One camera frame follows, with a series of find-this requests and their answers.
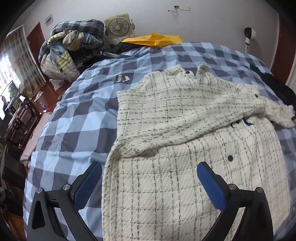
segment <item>wall switch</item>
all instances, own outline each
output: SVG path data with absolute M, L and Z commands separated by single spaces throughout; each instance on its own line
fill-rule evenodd
M 53 22 L 52 14 L 45 19 L 45 25 L 48 27 Z
M 186 10 L 186 11 L 190 11 L 190 7 L 188 6 L 179 6 L 180 10 Z

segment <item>curtain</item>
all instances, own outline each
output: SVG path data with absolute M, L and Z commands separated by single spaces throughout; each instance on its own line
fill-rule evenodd
M 45 85 L 45 79 L 29 47 L 24 26 L 6 36 L 0 47 L 0 59 L 0 85 L 5 86 L 13 81 L 21 95 L 28 98 L 34 97 Z

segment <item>white lamp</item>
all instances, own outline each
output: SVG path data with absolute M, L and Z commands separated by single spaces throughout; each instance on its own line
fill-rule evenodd
M 251 40 L 255 39 L 256 37 L 256 31 L 250 27 L 247 27 L 244 29 L 244 35 L 246 36 L 246 49 L 245 49 L 245 53 L 247 53 L 248 50 L 248 46 L 251 43 Z

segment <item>metal screw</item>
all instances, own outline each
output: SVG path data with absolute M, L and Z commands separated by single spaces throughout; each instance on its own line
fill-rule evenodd
M 231 190 L 235 190 L 237 188 L 237 186 L 233 183 L 230 183 L 228 186 Z
M 257 187 L 256 190 L 257 190 L 257 192 L 263 193 L 263 188 L 261 188 L 261 187 Z
M 42 191 L 43 191 L 42 188 L 37 188 L 37 189 L 36 189 L 36 193 L 41 193 Z
M 65 190 L 65 191 L 68 190 L 70 188 L 70 186 L 71 186 L 70 184 L 63 185 L 63 190 Z

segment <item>checkered bedding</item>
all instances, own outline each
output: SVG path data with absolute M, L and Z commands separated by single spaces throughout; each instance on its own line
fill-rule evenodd
M 215 76 L 234 83 L 252 84 L 260 94 L 283 104 L 274 92 L 250 69 L 257 66 L 269 72 L 265 64 L 252 55 L 211 43 L 182 43 L 163 48 L 142 47 L 124 53 L 126 59 L 109 59 L 87 69 L 66 91 L 57 104 L 32 154 L 31 167 L 25 185 L 23 204 L 27 224 L 35 190 L 60 189 L 72 183 L 92 161 L 102 164 L 116 139 L 118 101 L 116 92 L 135 86 L 152 71 L 180 64 L 196 74 L 200 64 L 206 64 Z M 282 238 L 296 223 L 296 128 L 284 129 L 274 124 L 286 162 L 289 178 L 291 212 L 276 233 Z M 79 213 L 93 234 L 102 240 L 102 179 L 89 202 Z M 68 240 L 74 240 L 61 212 L 57 210 Z
M 94 37 L 97 38 L 97 41 L 99 41 L 102 45 L 104 43 L 103 41 L 103 35 L 104 35 L 104 24 L 103 22 L 95 19 L 91 20 L 84 20 L 84 21 L 66 21 L 66 22 L 60 22 L 56 26 L 53 27 L 50 36 L 53 36 L 59 32 L 62 32 L 66 29 L 68 30 L 78 30 L 83 33 L 90 33 Z M 41 63 L 42 57 L 44 54 L 48 54 L 50 47 L 47 46 L 47 41 L 45 40 L 42 44 L 38 56 L 38 60 Z

